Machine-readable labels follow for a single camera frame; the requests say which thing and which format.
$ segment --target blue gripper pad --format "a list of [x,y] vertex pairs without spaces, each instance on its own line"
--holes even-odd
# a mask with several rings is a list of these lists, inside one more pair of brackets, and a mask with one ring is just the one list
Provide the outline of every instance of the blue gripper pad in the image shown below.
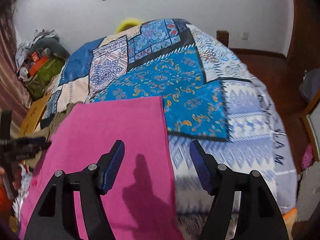
[[103,183],[102,183],[102,187],[100,189],[104,194],[106,194],[108,192],[108,190],[112,189],[112,186],[116,180],[116,176],[117,176],[118,171],[120,169],[120,165],[121,165],[122,160],[124,158],[124,143],[123,143],[123,141],[121,141],[119,143],[119,146],[116,149],[114,149],[114,146],[112,147],[110,153],[108,153],[108,155],[113,154],[113,156],[111,157],[111,160],[110,160],[108,167],[105,169],[105,171],[103,173]]
[[210,172],[206,164],[204,163],[204,160],[197,149],[194,141],[190,144],[190,157],[192,159],[193,165],[196,168],[196,172],[198,175],[198,178],[200,180],[202,188],[208,192],[210,195],[212,192],[212,187],[210,184]]

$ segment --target baseboard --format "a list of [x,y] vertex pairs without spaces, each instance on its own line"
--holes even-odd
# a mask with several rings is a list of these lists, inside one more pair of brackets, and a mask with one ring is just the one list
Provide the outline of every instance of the baseboard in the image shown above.
[[230,48],[235,54],[245,54],[245,55],[261,55],[261,56],[269,56],[269,57],[278,57],[283,60],[286,60],[286,56],[271,51],[264,51],[264,50],[257,50],[257,49],[237,49],[237,48]]

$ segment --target wooden floor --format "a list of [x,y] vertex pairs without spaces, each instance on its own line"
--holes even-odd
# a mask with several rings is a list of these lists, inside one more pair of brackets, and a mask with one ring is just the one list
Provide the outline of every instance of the wooden floor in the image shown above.
[[[301,158],[310,143],[307,131],[299,114],[306,105],[299,96],[299,84],[287,73],[286,61],[260,55],[237,55],[250,73],[266,86],[284,123],[297,172],[301,171]],[[296,222],[292,229],[293,239],[305,228],[307,222]]]

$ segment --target silver screw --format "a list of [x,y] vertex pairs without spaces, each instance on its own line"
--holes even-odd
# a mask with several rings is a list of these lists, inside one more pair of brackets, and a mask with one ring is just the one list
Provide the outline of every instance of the silver screw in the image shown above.
[[219,164],[218,165],[218,169],[221,170],[221,171],[225,171],[227,169],[227,166],[224,165],[224,164]]
[[259,177],[260,176],[260,172],[259,171],[252,171],[252,175],[255,177]]
[[96,164],[90,164],[90,165],[88,166],[88,169],[89,169],[90,171],[94,171],[96,168],[97,168],[97,165],[96,165]]
[[61,170],[58,170],[58,171],[56,171],[55,173],[54,173],[54,175],[56,176],[56,177],[60,177],[61,175],[62,175],[62,171]]

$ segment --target bed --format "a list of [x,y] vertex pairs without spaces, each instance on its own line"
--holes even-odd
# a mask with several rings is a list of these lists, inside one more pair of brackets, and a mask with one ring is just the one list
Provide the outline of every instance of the bed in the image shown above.
[[[231,50],[186,20],[150,21],[86,43],[61,70],[44,118],[68,103],[159,95],[185,239],[199,235],[212,204],[189,155],[193,139],[234,171],[260,171],[283,214],[295,207],[296,170],[265,85]],[[236,193],[227,238],[233,237],[239,201]]]

